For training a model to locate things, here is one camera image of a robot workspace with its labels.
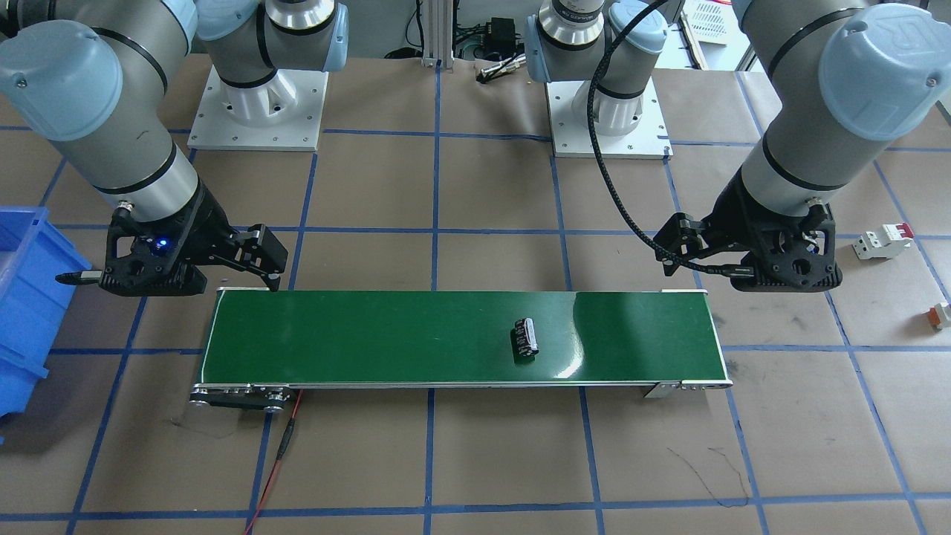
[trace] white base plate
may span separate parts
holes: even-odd
[[[188,136],[188,146],[199,150],[317,150],[327,73],[281,71],[298,94],[298,105],[279,123],[259,127],[242,125],[224,108],[224,89],[214,68],[208,74],[202,102]]]
[[[551,82],[548,89],[548,113],[552,121],[554,155],[566,158],[593,158],[588,125],[572,111],[572,99],[584,82]],[[644,111],[641,124],[624,136],[598,134],[601,154],[605,158],[658,160],[672,155],[664,115],[657,102],[653,80],[644,88]]]

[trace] light blue joint cap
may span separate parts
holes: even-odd
[[[198,38],[221,39],[254,15],[258,0],[195,0],[198,7]]]
[[[648,7],[639,0],[618,0],[608,10],[608,20],[620,33],[628,23]],[[628,34],[628,42],[644,52],[659,54],[667,41],[667,19],[655,10]]]
[[[347,46],[350,42],[350,17],[347,7],[337,3],[337,20],[334,22],[334,35],[327,51],[327,60],[323,62],[324,72],[343,70],[347,64]]]
[[[552,76],[548,73],[545,64],[545,50],[541,48],[541,35],[538,34],[538,16],[530,15],[525,20],[525,60],[529,68],[529,76],[535,82],[551,82]]]
[[[904,4],[879,4],[825,45],[819,87],[843,127],[890,141],[916,127],[951,86],[951,26]]]
[[[191,52],[191,40],[198,29],[198,10],[195,8],[195,0],[162,0],[162,3],[178,19],[179,26],[184,31],[184,38],[188,41],[188,52]]]
[[[733,13],[736,14],[736,20],[740,21],[740,30],[743,29],[743,18],[747,16],[747,10],[753,0],[733,0]]]
[[[122,65],[88,26],[41,22],[0,43],[0,92],[51,141],[90,135],[122,95]]]

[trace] tiled table surface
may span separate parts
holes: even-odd
[[[552,158],[544,88],[524,72],[481,86],[479,67],[353,60],[331,76],[319,157],[191,157],[234,224],[275,227],[289,287],[702,285],[736,386],[309,392],[256,533],[951,532],[951,331],[922,316],[951,285],[935,110],[833,201],[842,287],[742,294],[664,278],[593,162]],[[183,147],[208,68],[189,57],[160,112]],[[779,109],[762,75],[655,80],[674,156],[610,164],[649,229],[706,215]],[[47,206],[101,264],[110,208],[6,102],[0,152],[0,204]],[[902,220],[912,250],[856,260],[857,233]],[[49,378],[0,421],[0,533],[243,530],[286,417],[186,405],[213,301],[77,291]]]

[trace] blue plastic container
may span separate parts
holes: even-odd
[[[89,269],[48,215],[46,208],[0,207],[0,416],[23,412],[49,373],[43,364],[75,290],[56,275]]]

